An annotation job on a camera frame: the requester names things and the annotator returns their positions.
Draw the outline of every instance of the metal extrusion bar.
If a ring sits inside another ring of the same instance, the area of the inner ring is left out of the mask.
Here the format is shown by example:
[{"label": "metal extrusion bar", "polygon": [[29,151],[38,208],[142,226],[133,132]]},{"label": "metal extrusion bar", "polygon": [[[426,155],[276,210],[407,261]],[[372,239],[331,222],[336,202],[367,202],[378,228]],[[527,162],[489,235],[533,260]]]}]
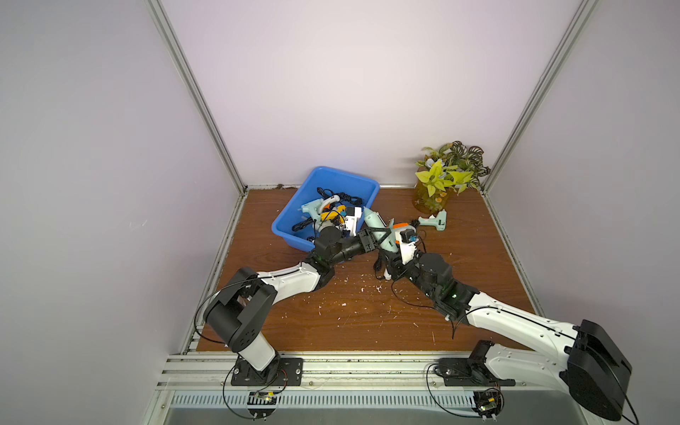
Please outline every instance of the metal extrusion bar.
[{"label": "metal extrusion bar", "polygon": [[486,207],[489,210],[491,219],[494,221],[494,224],[496,225],[496,230],[498,230],[498,234],[500,235],[500,238],[503,241],[503,245],[505,245],[505,249],[506,251],[508,251],[508,255],[510,255],[510,261],[515,266],[515,271],[517,271],[517,276],[520,278],[520,282],[524,287],[524,292],[526,292],[526,295],[529,297],[531,307],[534,307],[534,311],[536,312],[536,314],[545,317],[545,313],[543,312],[543,308],[541,307],[539,298],[536,296],[536,292],[534,292],[534,289],[532,288],[528,277],[526,277],[526,272],[524,271],[524,268],[522,267],[522,264],[520,263],[520,260],[517,257],[517,253],[515,252],[515,249],[513,248],[512,243],[510,242],[510,238],[508,238],[508,235],[506,234],[503,225],[500,223],[500,220],[498,219],[498,214],[496,213],[493,204],[491,204],[491,199],[489,199],[489,196],[486,193],[482,196],[482,198],[486,203]]},{"label": "metal extrusion bar", "polygon": [[503,169],[503,165],[505,165],[515,145],[519,141],[520,137],[522,137],[522,134],[531,121],[531,118],[541,106],[541,102],[548,93],[548,90],[550,90],[550,86],[552,86],[555,77],[560,72],[560,69],[564,64],[564,60],[569,55],[569,52],[574,46],[576,39],[583,30],[583,27],[588,21],[588,18],[590,17],[598,1],[599,0],[582,0],[581,4],[579,5],[576,14],[572,18],[566,32],[564,33],[564,36],[562,36],[562,39],[560,40],[560,44],[550,58],[545,71],[543,71],[543,74],[539,79],[539,83],[536,85],[531,97],[524,106],[524,110],[520,114],[520,118],[517,120],[517,123],[512,129],[508,140],[505,142],[505,146],[503,146],[503,149],[500,151],[494,166],[491,168],[491,174],[489,174],[489,176],[486,178],[486,181],[482,184],[485,192],[488,192],[493,187],[494,182],[498,178],[498,174]]},{"label": "metal extrusion bar", "polygon": [[234,185],[239,191],[239,194],[244,195],[245,184],[243,183],[243,180],[236,169],[236,164],[234,164],[229,151],[226,149],[226,144],[224,143],[222,134],[215,123],[215,118],[212,116],[212,113],[207,106],[205,97],[203,96],[201,88],[196,81],[196,77],[194,77],[194,73],[189,66],[189,62],[184,55],[184,51],[180,46],[180,41],[173,30],[172,24],[168,19],[168,15],[165,12],[163,4],[160,2],[160,0],[147,0],[147,4],[150,8],[151,17],[154,21],[154,24],[156,24],[158,32],[163,37],[163,41],[165,42],[175,66],[177,67],[177,71],[179,71],[180,76],[184,80],[184,83],[191,94],[191,97],[196,103],[196,107],[199,109],[199,113],[201,114],[205,126],[208,128],[210,136],[213,139],[218,152],[220,153],[220,157],[222,158],[224,166],[231,175],[231,178],[234,181]]},{"label": "metal extrusion bar", "polygon": [[[210,278],[206,282],[206,285],[201,294],[201,301],[203,301],[209,294],[211,294],[216,288],[217,283],[220,280],[222,274],[222,267],[224,266],[224,260],[229,253],[229,248],[231,247],[231,242],[234,239],[234,233],[236,232],[236,226],[241,219],[241,213],[243,212],[243,206],[245,205],[245,200],[248,198],[248,192],[239,197],[236,201],[236,206],[234,206],[234,212],[231,215],[229,224],[224,232],[222,238],[222,243],[218,249],[217,255],[215,257],[215,263],[212,267],[212,272],[210,273]],[[203,315],[199,315],[198,324],[200,325],[199,331],[203,330]],[[195,351],[199,340],[198,334],[194,331],[194,324],[191,324],[186,337],[184,338],[184,343],[182,344],[183,353],[187,354],[189,351]]]}]

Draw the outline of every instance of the white wall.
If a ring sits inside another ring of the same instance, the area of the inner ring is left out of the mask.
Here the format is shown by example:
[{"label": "white wall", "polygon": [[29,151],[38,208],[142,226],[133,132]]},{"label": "white wall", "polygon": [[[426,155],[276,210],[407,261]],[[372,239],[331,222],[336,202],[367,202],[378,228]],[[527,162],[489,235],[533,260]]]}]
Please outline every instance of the white wall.
[{"label": "white wall", "polygon": [[493,165],[578,0],[164,0],[246,184],[328,165],[414,183],[420,149]]},{"label": "white wall", "polygon": [[603,325],[657,425],[680,379],[679,17],[601,1],[490,191],[545,313]]},{"label": "white wall", "polygon": [[236,198],[144,2],[4,1],[0,423],[139,423]]}]

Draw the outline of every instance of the potted plant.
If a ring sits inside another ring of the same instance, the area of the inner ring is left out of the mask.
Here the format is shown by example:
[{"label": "potted plant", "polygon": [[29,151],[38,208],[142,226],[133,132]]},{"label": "potted plant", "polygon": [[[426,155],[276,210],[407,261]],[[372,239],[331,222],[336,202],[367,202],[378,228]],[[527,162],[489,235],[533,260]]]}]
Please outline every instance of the potted plant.
[{"label": "potted plant", "polygon": [[413,206],[425,214],[436,214],[446,207],[451,193],[460,194],[468,187],[480,190],[479,178],[491,171],[484,167],[484,151],[479,146],[466,148],[460,141],[447,143],[438,150],[423,148],[425,158],[415,164],[418,182]]}]

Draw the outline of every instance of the wooden tabletop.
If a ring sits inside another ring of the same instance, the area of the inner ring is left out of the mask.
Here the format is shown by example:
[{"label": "wooden tabletop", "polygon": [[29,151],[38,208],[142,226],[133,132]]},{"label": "wooden tabletop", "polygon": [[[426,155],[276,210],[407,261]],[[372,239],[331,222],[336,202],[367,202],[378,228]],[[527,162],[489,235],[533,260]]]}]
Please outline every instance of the wooden tabletop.
[{"label": "wooden tabletop", "polygon": [[[218,287],[241,267],[272,271],[300,262],[305,253],[286,245],[271,232],[271,223],[295,189],[251,190],[224,262]],[[412,189],[381,189],[371,206],[387,222],[423,216],[411,204]],[[500,301],[533,312],[515,268],[489,211],[474,190],[453,196],[447,206],[446,230],[423,226],[428,252],[438,252],[454,268],[456,279]],[[508,347],[520,344],[500,335],[461,325],[456,338],[441,314],[406,305],[390,291],[391,282],[375,279],[377,253],[358,256],[335,267],[335,277],[316,292],[298,294],[274,305],[262,333],[278,351],[469,351],[480,339]],[[431,305],[415,286],[403,279],[394,284],[410,303]],[[219,339],[206,326],[205,335]],[[198,351],[225,351],[222,344],[204,339]]]}]

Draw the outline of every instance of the grey wall panel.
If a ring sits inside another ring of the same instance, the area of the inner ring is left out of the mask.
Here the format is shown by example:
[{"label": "grey wall panel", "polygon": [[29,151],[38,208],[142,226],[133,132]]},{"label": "grey wall panel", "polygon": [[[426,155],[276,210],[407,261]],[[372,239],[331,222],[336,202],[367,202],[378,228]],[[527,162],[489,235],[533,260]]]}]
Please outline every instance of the grey wall panel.
[{"label": "grey wall panel", "polygon": [[602,0],[490,191],[548,316],[602,324],[677,423],[680,3]]},{"label": "grey wall panel", "polygon": [[236,200],[144,2],[3,2],[0,423],[138,423]]}]

